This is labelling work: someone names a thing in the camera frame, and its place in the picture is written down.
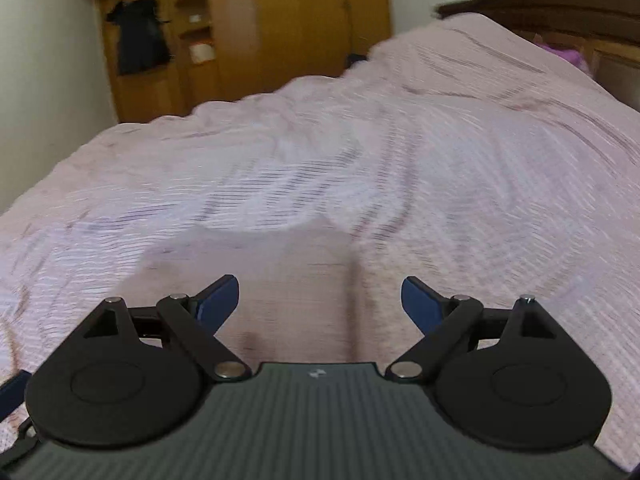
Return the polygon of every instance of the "circular motor cover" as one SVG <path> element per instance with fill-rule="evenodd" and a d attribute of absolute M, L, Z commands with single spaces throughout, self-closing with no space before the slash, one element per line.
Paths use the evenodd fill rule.
<path fill-rule="evenodd" d="M 516 313 L 496 345 L 446 363 L 437 402 L 492 446 L 550 451 L 594 442 L 611 406 L 606 378 L 550 316 L 551 330 L 523 330 L 529 315 Z"/>
<path fill-rule="evenodd" d="M 202 390 L 184 355 L 141 342 L 124 302 L 101 303 L 28 383 L 39 434 L 89 448 L 134 446 L 194 410 Z"/>

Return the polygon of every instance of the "bed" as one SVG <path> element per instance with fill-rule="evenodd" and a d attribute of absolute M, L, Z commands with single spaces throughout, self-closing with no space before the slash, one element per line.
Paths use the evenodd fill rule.
<path fill-rule="evenodd" d="M 449 4 L 341 78 L 103 132 L 0 218 L 2 374 L 106 296 L 151 304 L 224 272 L 241 303 L 220 337 L 251 364 L 385 366 L 420 337 L 399 306 L 416 274 L 490 306 L 534 292 L 609 379 L 597 446 L 631 468 L 638 2 Z M 580 48 L 595 80 L 508 29 Z"/>
<path fill-rule="evenodd" d="M 464 0 L 436 12 L 478 12 L 526 40 L 575 48 L 599 84 L 640 110 L 640 0 Z"/>

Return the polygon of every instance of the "black clothing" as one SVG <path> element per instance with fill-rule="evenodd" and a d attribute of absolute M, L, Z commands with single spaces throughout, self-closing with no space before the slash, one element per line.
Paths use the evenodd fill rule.
<path fill-rule="evenodd" d="M 129 4 L 119 2 L 107 15 L 108 22 L 120 26 L 120 75 L 144 72 L 171 60 L 157 10 L 157 0 L 136 0 Z"/>

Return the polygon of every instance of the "wooden cabinet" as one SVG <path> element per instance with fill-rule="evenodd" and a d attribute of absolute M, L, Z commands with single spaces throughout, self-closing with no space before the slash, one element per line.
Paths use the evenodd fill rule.
<path fill-rule="evenodd" d="M 100 0 L 102 16 L 119 1 Z M 389 37 L 391 28 L 388 0 L 158 2 L 173 54 L 167 66 L 119 76 L 119 30 L 103 24 L 113 97 L 123 122 L 186 115 L 202 102 L 273 91 L 303 75 L 339 76 L 348 54 L 366 54 Z M 196 63 L 191 49 L 202 43 L 215 57 Z"/>

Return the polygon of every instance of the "drone logo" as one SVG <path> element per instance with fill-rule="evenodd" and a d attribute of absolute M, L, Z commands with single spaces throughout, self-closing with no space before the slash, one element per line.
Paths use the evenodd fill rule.
<path fill-rule="evenodd" d="M 320 368 L 318 370 L 314 370 L 313 372 L 309 372 L 309 377 L 313 377 L 314 379 L 319 379 L 320 377 L 324 377 L 326 372 Z"/>

